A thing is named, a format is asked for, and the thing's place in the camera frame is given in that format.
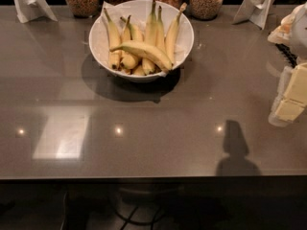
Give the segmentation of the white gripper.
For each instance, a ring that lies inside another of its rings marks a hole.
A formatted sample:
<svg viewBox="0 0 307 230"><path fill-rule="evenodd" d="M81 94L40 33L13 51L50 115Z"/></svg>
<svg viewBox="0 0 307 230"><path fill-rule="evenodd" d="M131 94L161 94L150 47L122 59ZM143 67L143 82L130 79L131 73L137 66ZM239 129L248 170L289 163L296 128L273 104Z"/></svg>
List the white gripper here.
<svg viewBox="0 0 307 230"><path fill-rule="evenodd" d="M307 63L295 68L286 66L280 75L277 92L286 100L281 96L274 99L268 121L276 127L286 127L296 120L307 104Z"/></svg>

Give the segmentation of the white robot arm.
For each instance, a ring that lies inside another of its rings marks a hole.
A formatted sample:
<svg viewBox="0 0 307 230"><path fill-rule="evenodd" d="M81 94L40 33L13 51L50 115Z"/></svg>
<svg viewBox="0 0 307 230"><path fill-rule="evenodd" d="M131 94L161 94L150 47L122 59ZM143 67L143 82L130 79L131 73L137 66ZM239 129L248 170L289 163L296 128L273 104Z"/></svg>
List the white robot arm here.
<svg viewBox="0 0 307 230"><path fill-rule="evenodd" d="M307 3L297 6L268 36L268 42L284 44L296 55L295 67L285 66L269 122L277 127L292 123L307 107Z"/></svg>

